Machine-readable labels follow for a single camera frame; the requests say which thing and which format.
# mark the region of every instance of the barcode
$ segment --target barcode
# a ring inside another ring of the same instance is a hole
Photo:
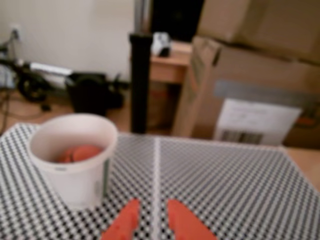
[[[260,144],[262,133],[250,131],[223,130],[221,141],[246,144]]]

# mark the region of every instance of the gray tape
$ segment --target gray tape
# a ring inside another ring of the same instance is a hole
[[[239,99],[299,108],[309,106],[320,98],[320,94],[294,92],[223,79],[216,81],[213,94],[220,98]]]

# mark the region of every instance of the white wall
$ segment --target white wall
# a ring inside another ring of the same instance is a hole
[[[133,0],[0,0],[0,39],[22,28],[20,58],[128,79]]]

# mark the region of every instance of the checkered mat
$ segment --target checkered mat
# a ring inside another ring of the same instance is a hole
[[[320,239],[320,196],[279,150],[121,135],[110,195],[95,210],[72,212],[29,161],[35,129],[18,124],[0,138],[1,240],[98,239],[132,198],[141,202],[135,240],[174,239],[170,198],[219,240]]]
[[[153,139],[121,136],[113,158],[110,195],[95,210],[72,212],[30,163],[27,140],[36,129],[19,124],[0,140],[0,239],[99,239],[132,198],[140,200],[135,240],[150,239]]]
[[[320,240],[319,194],[281,151],[172,139],[160,148],[159,239],[174,239],[173,198],[220,240]]]

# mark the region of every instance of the plastic cup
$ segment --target plastic cup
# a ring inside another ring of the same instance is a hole
[[[116,148],[115,125],[93,114],[69,114],[42,124],[27,146],[39,169],[71,210],[92,209],[107,193],[111,157]],[[55,162],[67,148],[90,144],[103,149],[99,154],[74,163]]]

